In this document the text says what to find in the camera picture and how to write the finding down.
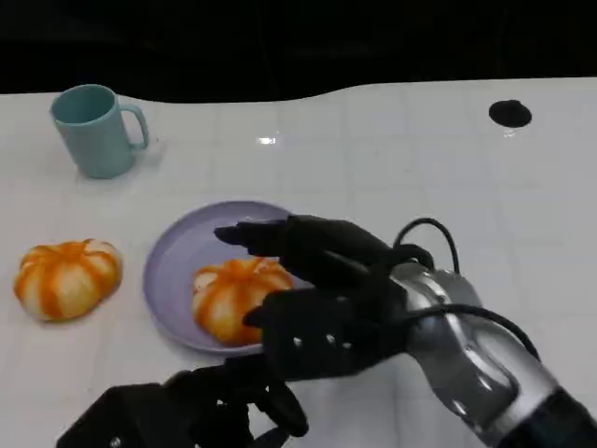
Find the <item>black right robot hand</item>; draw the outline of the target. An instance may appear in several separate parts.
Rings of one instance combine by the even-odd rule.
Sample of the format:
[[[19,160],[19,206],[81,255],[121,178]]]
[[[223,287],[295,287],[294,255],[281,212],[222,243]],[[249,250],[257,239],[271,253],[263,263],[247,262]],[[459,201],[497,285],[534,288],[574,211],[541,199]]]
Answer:
[[[283,324],[375,328],[402,320],[406,293],[389,278],[396,252],[346,220],[291,215],[238,222],[214,234],[247,253],[277,259],[309,287],[274,292],[244,323],[265,332]]]

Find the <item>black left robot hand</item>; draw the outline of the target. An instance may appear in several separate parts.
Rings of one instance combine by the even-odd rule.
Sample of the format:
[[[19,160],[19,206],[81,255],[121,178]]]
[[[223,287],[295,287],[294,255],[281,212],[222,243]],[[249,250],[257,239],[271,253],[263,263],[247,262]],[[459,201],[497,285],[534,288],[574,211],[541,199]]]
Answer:
[[[59,447],[281,447],[309,430],[290,388],[260,354],[108,388]]]

